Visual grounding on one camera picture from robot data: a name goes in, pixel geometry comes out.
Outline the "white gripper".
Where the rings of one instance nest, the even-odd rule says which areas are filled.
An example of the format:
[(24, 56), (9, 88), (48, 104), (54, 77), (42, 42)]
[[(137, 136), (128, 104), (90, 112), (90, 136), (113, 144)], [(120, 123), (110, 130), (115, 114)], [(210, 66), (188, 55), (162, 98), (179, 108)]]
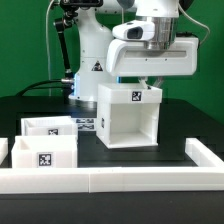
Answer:
[[(144, 42), (113, 40), (108, 48), (106, 69), (112, 76), (138, 77), (144, 89), (148, 89), (149, 76), (193, 75), (197, 68), (198, 39), (177, 37), (166, 50), (152, 50)], [(153, 84), (160, 88), (163, 77)]]

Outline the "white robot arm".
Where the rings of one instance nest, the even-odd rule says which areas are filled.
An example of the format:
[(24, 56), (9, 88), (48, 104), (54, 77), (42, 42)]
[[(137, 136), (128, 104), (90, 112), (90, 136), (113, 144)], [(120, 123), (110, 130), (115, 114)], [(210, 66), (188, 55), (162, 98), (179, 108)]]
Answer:
[[(98, 85), (117, 77), (192, 75), (197, 67), (199, 40), (176, 35), (180, 0), (105, 0), (99, 8), (83, 6), (76, 19), (80, 38), (80, 67), (74, 74), (70, 98), (81, 104), (98, 101)], [(96, 14), (129, 10), (135, 19), (113, 29)]]

